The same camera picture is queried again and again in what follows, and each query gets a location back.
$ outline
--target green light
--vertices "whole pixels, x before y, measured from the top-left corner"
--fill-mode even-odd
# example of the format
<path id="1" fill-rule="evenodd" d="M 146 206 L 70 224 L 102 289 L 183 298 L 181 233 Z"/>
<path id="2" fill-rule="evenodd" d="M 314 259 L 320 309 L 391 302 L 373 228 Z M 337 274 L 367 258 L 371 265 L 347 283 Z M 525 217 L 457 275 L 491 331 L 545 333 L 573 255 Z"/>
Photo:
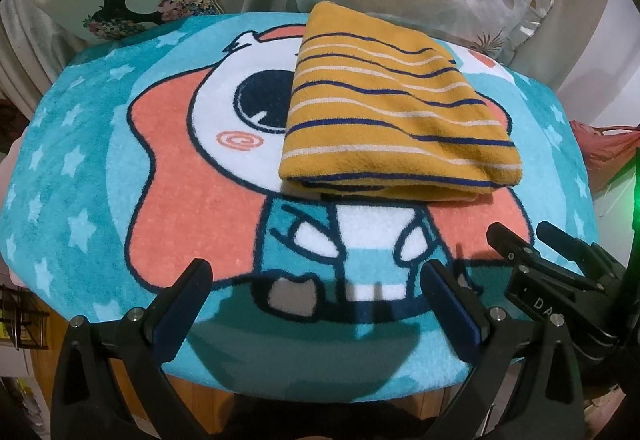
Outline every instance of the green light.
<path id="1" fill-rule="evenodd" d="M 636 190 L 634 192 L 634 230 L 640 233 L 640 147 L 636 149 Z"/>

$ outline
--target yellow striped towel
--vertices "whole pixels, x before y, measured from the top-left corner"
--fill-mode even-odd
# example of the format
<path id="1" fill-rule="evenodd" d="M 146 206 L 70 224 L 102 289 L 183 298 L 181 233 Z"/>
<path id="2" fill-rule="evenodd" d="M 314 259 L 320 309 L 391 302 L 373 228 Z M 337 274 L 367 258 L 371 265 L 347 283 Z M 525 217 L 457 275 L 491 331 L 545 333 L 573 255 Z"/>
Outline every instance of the yellow striped towel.
<path id="1" fill-rule="evenodd" d="M 517 184 L 522 163 L 441 45 L 323 2 L 300 47 L 279 174 L 328 193 L 469 200 Z"/>

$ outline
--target white stripe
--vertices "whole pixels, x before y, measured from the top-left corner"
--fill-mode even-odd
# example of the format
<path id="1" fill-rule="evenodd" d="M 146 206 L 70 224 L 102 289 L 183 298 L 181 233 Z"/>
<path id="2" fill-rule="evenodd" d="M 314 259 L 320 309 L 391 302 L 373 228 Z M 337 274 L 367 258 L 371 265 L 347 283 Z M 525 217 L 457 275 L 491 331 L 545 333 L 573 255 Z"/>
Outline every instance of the white stripe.
<path id="1" fill-rule="evenodd" d="M 444 156 L 438 156 L 430 153 L 424 149 L 418 147 L 408 147 L 404 145 L 374 145 L 374 144 L 343 144 L 343 145 L 325 145 L 320 147 L 307 147 L 301 149 L 293 149 L 292 151 L 282 154 L 282 159 L 286 160 L 293 156 L 299 155 L 318 155 L 328 153 L 344 153 L 354 151 L 378 151 L 381 153 L 411 153 L 418 155 L 427 155 L 443 162 L 450 163 L 452 165 L 477 165 L 481 167 L 489 167 L 492 169 L 505 169 L 516 170 L 522 169 L 520 164 L 491 164 L 486 162 L 480 162 L 477 160 L 465 160 L 462 158 L 445 158 Z"/>
<path id="2" fill-rule="evenodd" d="M 405 87 L 406 89 L 418 89 L 420 91 L 429 91 L 431 93 L 444 93 L 445 91 L 450 91 L 451 89 L 456 89 L 457 87 L 468 87 L 473 90 L 473 88 L 469 85 L 468 82 L 454 82 L 453 84 L 449 84 L 449 86 L 433 88 L 426 86 L 411 86 L 410 84 L 405 84 L 404 82 L 400 82 L 396 77 L 380 73 L 379 71 L 366 70 L 365 68 L 351 68 L 350 66 L 315 66 L 313 68 L 308 68 L 304 71 L 297 71 L 296 77 L 302 76 L 307 73 L 312 73 L 313 71 L 351 71 L 352 73 L 359 74 L 368 74 L 372 76 L 379 76 L 380 78 L 388 78 L 392 80 L 400 86 Z"/>
<path id="3" fill-rule="evenodd" d="M 396 58 L 392 55 L 369 52 L 368 50 L 365 50 L 364 48 L 360 48 L 359 46 L 355 46 L 354 44 L 316 44 L 315 46 L 309 46 L 304 50 L 300 50 L 300 55 L 306 54 L 306 52 L 310 52 L 311 50 L 316 50 L 318 48 L 351 48 L 353 50 L 359 50 L 364 54 L 372 55 L 373 57 L 388 58 L 389 60 L 394 60 L 396 62 L 399 62 L 400 64 L 404 64 L 405 66 L 423 66 L 425 64 L 429 64 L 430 62 L 433 62 L 434 60 L 438 60 L 439 58 L 449 62 L 449 59 L 443 57 L 442 55 L 436 55 L 435 57 L 430 57 L 427 60 L 421 60 L 420 62 L 407 62 L 406 60 Z"/>
<path id="4" fill-rule="evenodd" d="M 366 107 L 376 113 L 380 113 L 380 115 L 388 115 L 395 116 L 397 118 L 439 118 L 440 120 L 444 120 L 446 122 L 450 122 L 452 124 L 457 125 L 465 125 L 465 126 L 473 126 L 473 125 L 502 125 L 497 120 L 469 120 L 469 121 L 458 121 L 458 120 L 450 120 L 449 118 L 445 118 L 444 116 L 438 115 L 438 113 L 434 113 L 433 111 L 387 111 L 386 109 L 378 109 L 377 107 L 373 107 L 367 105 L 362 102 L 358 102 L 357 100 L 351 100 L 350 98 L 343 98 L 341 96 L 329 96 L 327 98 L 312 98 L 309 100 L 305 100 L 304 102 L 300 102 L 296 104 L 289 110 L 289 114 L 295 113 L 298 109 L 313 104 L 332 104 L 332 103 L 345 103 L 345 104 L 354 104 L 362 107 Z"/>

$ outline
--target star pattern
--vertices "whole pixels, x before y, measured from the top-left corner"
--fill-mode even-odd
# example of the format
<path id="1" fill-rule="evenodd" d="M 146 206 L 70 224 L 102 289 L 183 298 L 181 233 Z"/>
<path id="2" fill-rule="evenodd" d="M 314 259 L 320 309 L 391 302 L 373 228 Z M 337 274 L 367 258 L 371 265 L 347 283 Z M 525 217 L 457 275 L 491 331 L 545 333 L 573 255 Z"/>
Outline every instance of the star pattern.
<path id="1" fill-rule="evenodd" d="M 186 33 L 179 32 L 177 30 L 162 35 L 158 39 L 156 39 L 156 41 L 158 41 L 156 48 L 161 48 L 162 46 L 175 46 L 185 35 Z"/>
<path id="2" fill-rule="evenodd" d="M 9 261 L 13 261 L 14 260 L 14 254 L 15 254 L 15 249 L 17 247 L 15 246 L 15 241 L 14 241 L 14 235 L 10 235 L 9 239 L 6 240 L 6 258 Z"/>
<path id="3" fill-rule="evenodd" d="M 530 84 L 531 84 L 531 80 L 529 79 L 529 77 L 528 77 L 528 76 L 523 75 L 523 74 L 521 74 L 521 73 L 517 73 L 517 72 L 514 72 L 514 73 L 515 73 L 517 76 L 519 76 L 522 80 L 524 80 L 527 84 L 529 84 L 529 86 L 530 86 Z"/>
<path id="4" fill-rule="evenodd" d="M 37 225 L 41 210 L 42 202 L 40 201 L 40 193 L 38 193 L 33 200 L 29 201 L 29 216 L 27 216 L 27 221 Z"/>
<path id="5" fill-rule="evenodd" d="M 69 236 L 69 246 L 77 246 L 85 254 L 87 251 L 87 242 L 94 234 L 97 227 L 89 221 L 86 209 L 82 209 L 76 217 L 68 217 L 66 219 L 71 229 Z"/>
<path id="6" fill-rule="evenodd" d="M 62 172 L 60 172 L 60 174 L 69 175 L 73 178 L 76 174 L 76 169 L 84 160 L 84 156 L 85 155 L 80 152 L 79 145 L 76 146 L 73 151 L 69 151 L 65 154 L 65 164 L 62 166 Z"/>
<path id="7" fill-rule="evenodd" d="M 580 214 L 578 214 L 578 211 L 574 211 L 574 222 L 578 237 L 584 237 L 584 221 L 580 217 Z"/>
<path id="8" fill-rule="evenodd" d="M 76 104 L 73 109 L 66 112 L 65 120 L 62 121 L 62 125 L 71 125 L 76 121 L 76 116 L 82 113 L 82 107 L 80 104 Z"/>
<path id="9" fill-rule="evenodd" d="M 113 70 L 109 70 L 109 74 L 111 75 L 109 77 L 109 79 L 107 80 L 107 82 L 111 81 L 111 80 L 120 80 L 123 76 L 125 76 L 127 73 L 131 73 L 131 71 L 135 70 L 136 68 L 132 68 L 131 66 L 129 66 L 128 64 L 123 64 L 121 67 L 119 68 L 113 68 Z"/>
<path id="10" fill-rule="evenodd" d="M 551 111 L 554 112 L 554 115 L 556 116 L 556 120 L 559 121 L 560 123 L 566 124 L 566 121 L 564 120 L 564 114 L 562 113 L 561 110 L 559 110 L 555 105 L 551 106 Z"/>
<path id="11" fill-rule="evenodd" d="M 40 127 L 40 124 L 42 123 L 42 121 L 46 116 L 47 116 L 47 108 L 43 107 L 42 109 L 39 109 L 38 114 L 31 121 L 31 125 L 34 127 Z"/>
<path id="12" fill-rule="evenodd" d="M 70 66 L 79 66 L 80 64 L 84 64 L 88 58 L 89 52 L 82 52 L 82 54 L 78 55 L 78 57 L 71 61 Z"/>
<path id="13" fill-rule="evenodd" d="M 117 42 L 114 42 L 111 45 L 111 48 L 109 49 L 109 53 L 107 53 L 104 58 L 113 58 L 116 54 L 116 50 L 120 47 L 120 44 Z"/>
<path id="14" fill-rule="evenodd" d="M 9 188 L 9 192 L 6 194 L 6 198 L 4 199 L 4 203 L 8 209 L 14 204 L 15 200 L 15 184 L 11 184 Z"/>
<path id="15" fill-rule="evenodd" d="M 31 164 L 29 165 L 30 171 L 35 171 L 38 168 L 38 164 L 40 163 L 43 155 L 44 152 L 42 152 L 42 146 L 38 147 L 33 154 L 31 154 Z"/>
<path id="16" fill-rule="evenodd" d="M 74 87 L 79 86 L 83 82 L 84 82 L 84 76 L 79 76 L 78 78 L 76 78 L 76 80 L 74 80 L 71 84 L 69 84 L 69 87 L 67 87 L 66 90 L 69 91 L 70 89 L 73 89 Z"/>
<path id="17" fill-rule="evenodd" d="M 580 189 L 580 197 L 581 198 L 586 198 L 587 197 L 587 184 L 582 181 L 582 178 L 580 178 L 580 176 L 576 176 L 574 178 L 574 180 L 575 180 L 575 183 L 578 185 L 578 189 Z"/>
<path id="18" fill-rule="evenodd" d="M 43 257 L 42 261 L 35 263 L 33 269 L 36 271 L 36 287 L 38 290 L 42 290 L 47 294 L 47 297 L 51 297 L 50 287 L 53 281 L 53 274 L 49 271 L 49 265 L 47 265 L 47 258 Z"/>
<path id="19" fill-rule="evenodd" d="M 545 129 L 545 135 L 549 140 L 549 143 L 555 147 L 556 149 L 560 149 L 560 143 L 562 142 L 562 135 L 558 133 L 558 131 L 556 131 L 556 129 L 552 126 L 549 125 L 546 129 Z"/>
<path id="20" fill-rule="evenodd" d="M 94 312 L 95 316 L 98 317 L 98 321 L 101 323 L 122 319 L 122 311 L 116 299 L 112 299 L 106 305 L 94 303 Z"/>

